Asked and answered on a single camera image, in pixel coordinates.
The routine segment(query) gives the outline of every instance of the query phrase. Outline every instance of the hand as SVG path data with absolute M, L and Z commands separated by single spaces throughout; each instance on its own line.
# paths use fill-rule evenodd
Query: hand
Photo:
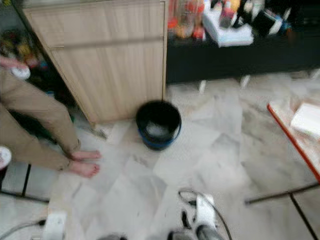
M 0 66 L 10 69 L 10 68 L 18 68 L 18 69 L 26 69 L 28 66 L 22 62 L 14 58 L 8 58 L 4 56 L 0 56 Z

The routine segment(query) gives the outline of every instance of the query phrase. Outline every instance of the beige trousers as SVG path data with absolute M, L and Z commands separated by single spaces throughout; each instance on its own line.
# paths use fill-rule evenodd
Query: beige trousers
M 68 168 L 70 160 L 24 130 L 8 112 L 12 110 L 37 119 L 66 154 L 80 148 L 73 123 L 64 105 L 31 84 L 0 71 L 0 145 L 12 152 L 12 159 L 55 170 Z

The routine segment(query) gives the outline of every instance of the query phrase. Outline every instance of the metal table leg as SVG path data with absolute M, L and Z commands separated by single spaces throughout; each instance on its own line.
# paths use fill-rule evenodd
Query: metal table leg
M 319 182 L 315 182 L 312 184 L 309 184 L 307 186 L 304 187 L 299 187 L 299 188 L 294 188 L 288 191 L 284 191 L 284 192 L 278 192 L 275 194 L 270 194 L 270 195 L 265 195 L 262 197 L 258 197 L 258 198 L 251 198 L 251 199 L 246 199 L 244 201 L 244 203 L 246 205 L 251 205 L 251 204 L 256 204 L 256 203 L 260 203 L 260 202 L 264 202 L 264 201 L 268 201 L 268 200 L 274 200 L 274 199 L 280 199 L 280 198 L 284 198 L 284 197 L 290 197 L 295 209 L 297 210 L 297 212 L 299 213 L 300 217 L 302 218 L 305 226 L 308 228 L 312 238 L 314 240 L 319 240 L 315 231 L 313 230 L 313 228 L 311 227 L 306 215 L 304 214 L 304 212 L 302 211 L 302 209 L 300 208 L 298 202 L 296 201 L 294 194 L 301 194 L 303 192 L 306 192 L 308 190 L 311 189 L 315 189 L 318 188 L 320 186 Z
M 25 175 L 25 179 L 24 179 L 22 193 L 2 190 L 2 188 L 1 188 L 1 183 L 2 182 L 0 182 L 0 194 L 4 194 L 4 195 L 12 196 L 12 197 L 15 197 L 15 198 L 20 198 L 20 199 L 25 199 L 25 200 L 31 200 L 31 201 L 46 203 L 46 204 L 49 203 L 49 199 L 47 199 L 47 198 L 40 198 L 40 197 L 34 197 L 34 196 L 26 195 L 29 176 L 30 176 L 30 171 L 31 171 L 31 164 L 28 165 L 28 168 L 26 170 L 26 175 Z

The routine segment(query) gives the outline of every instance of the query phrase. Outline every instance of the white tiled floor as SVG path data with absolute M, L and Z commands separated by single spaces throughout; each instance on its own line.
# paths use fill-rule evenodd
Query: white tiled floor
M 287 73 L 253 76 L 246 89 L 233 79 L 210 81 L 203 94 L 193 83 L 167 88 L 182 115 L 182 131 L 162 152 L 146 148 L 133 120 L 101 126 L 107 140 L 75 125 L 85 150 L 98 149 L 101 171 L 93 179 L 32 168 L 28 193 L 47 197 L 49 208 L 69 213 L 68 240 L 97 240 L 122 233 L 129 240 L 165 240 L 181 227 L 181 187 L 212 194 L 234 240 L 311 240 L 289 199 L 245 206 L 244 199 L 315 181 L 266 109 L 294 93 L 320 92 L 320 79 L 292 80 Z M 10 167 L 4 188 L 23 186 L 26 166 Z M 320 236 L 320 189 L 296 197 Z M 0 233 L 46 213 L 46 206 L 0 195 Z M 39 230 L 31 228 L 30 233 Z M 10 240 L 29 240 L 13 235 Z

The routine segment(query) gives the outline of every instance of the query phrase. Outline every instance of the red table edge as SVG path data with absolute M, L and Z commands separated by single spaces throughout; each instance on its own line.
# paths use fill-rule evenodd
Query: red table edge
M 281 127 L 281 129 L 284 131 L 285 135 L 290 139 L 290 141 L 292 142 L 292 144 L 294 145 L 294 147 L 297 149 L 297 151 L 299 152 L 299 154 L 302 156 L 302 158 L 304 159 L 304 161 L 306 162 L 306 164 L 309 166 L 309 168 L 311 169 L 312 173 L 314 174 L 315 178 L 317 179 L 317 181 L 320 183 L 320 174 L 318 173 L 318 171 L 315 169 L 314 165 L 310 162 L 307 154 L 304 152 L 304 150 L 299 146 L 299 144 L 297 143 L 297 141 L 295 140 L 294 136 L 292 136 L 292 134 L 288 131 L 288 129 L 286 128 L 286 126 L 284 125 L 284 123 L 281 121 L 281 119 L 277 116 L 277 114 L 275 113 L 275 111 L 272 109 L 272 107 L 270 106 L 270 104 L 267 105 L 266 107 L 268 109 L 268 111 L 271 113 L 271 115 L 273 116 L 273 118 L 275 119 L 275 121 L 279 124 L 279 126 Z

